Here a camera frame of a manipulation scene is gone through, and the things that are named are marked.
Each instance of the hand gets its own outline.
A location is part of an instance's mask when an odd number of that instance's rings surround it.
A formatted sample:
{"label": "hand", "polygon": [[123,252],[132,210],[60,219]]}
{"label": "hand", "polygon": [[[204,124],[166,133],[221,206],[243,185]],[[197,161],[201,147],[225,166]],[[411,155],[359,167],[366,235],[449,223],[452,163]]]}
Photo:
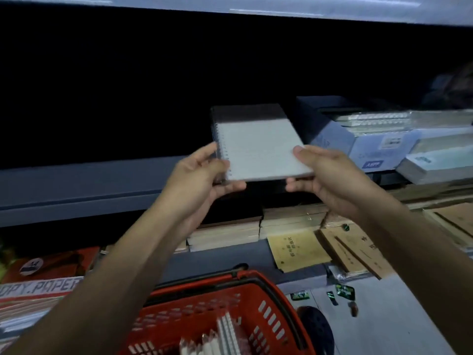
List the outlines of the hand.
{"label": "hand", "polygon": [[296,158],[314,170],[311,180],[288,178],[288,192],[315,193],[339,215],[358,220],[359,200],[382,190],[361,171],[343,152],[316,146],[294,147]]}
{"label": "hand", "polygon": [[200,225],[217,198],[246,188],[244,181],[213,185],[230,166],[227,160],[209,159],[216,150],[217,144],[212,142],[179,161],[156,201],[161,211],[174,218],[174,235],[179,238]]}

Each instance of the left hand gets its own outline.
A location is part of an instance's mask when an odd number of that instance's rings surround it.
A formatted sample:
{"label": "left hand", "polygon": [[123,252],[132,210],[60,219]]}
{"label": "left hand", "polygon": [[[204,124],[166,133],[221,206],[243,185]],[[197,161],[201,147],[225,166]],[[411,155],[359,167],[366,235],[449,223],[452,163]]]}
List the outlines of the left hand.
{"label": "left hand", "polygon": [[179,161],[155,203],[174,218],[174,236],[180,239],[200,225],[217,198],[246,188],[244,181],[213,185],[230,166],[227,160],[209,159],[216,150],[217,144],[212,142]]}

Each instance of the forearm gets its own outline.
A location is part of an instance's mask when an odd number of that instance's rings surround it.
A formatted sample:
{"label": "forearm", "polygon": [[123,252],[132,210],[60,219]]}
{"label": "forearm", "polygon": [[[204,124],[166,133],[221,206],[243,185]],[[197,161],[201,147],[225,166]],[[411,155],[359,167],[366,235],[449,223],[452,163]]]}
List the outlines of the forearm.
{"label": "forearm", "polygon": [[103,262],[7,354],[114,354],[173,254],[172,218],[154,205]]}
{"label": "forearm", "polygon": [[454,351],[470,354],[473,263],[439,229],[396,202],[384,198],[365,207],[357,222]]}

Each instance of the white notebook cover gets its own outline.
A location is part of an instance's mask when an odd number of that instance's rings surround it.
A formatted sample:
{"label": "white notebook cover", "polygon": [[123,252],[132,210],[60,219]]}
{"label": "white notebook cover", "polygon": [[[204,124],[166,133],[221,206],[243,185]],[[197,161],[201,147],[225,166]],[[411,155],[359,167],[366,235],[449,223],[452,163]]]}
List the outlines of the white notebook cover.
{"label": "white notebook cover", "polygon": [[258,181],[313,174],[292,154],[302,141],[279,105],[215,106],[212,119],[218,156],[230,161],[227,180]]}

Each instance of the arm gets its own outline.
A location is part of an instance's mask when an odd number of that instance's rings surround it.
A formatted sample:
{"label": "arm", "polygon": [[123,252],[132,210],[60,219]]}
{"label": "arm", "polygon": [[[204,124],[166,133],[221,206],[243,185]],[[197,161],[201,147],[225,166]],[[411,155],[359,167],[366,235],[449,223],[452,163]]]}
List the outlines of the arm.
{"label": "arm", "polygon": [[11,354],[115,354],[177,248],[213,201],[245,182],[212,186],[228,162],[209,161],[216,144],[180,161],[157,201],[84,281],[6,351]]}
{"label": "arm", "polygon": [[314,192],[354,220],[411,289],[457,354],[470,354],[473,262],[441,230],[373,183],[344,154],[306,146],[296,157],[314,180],[287,180],[286,189]]}

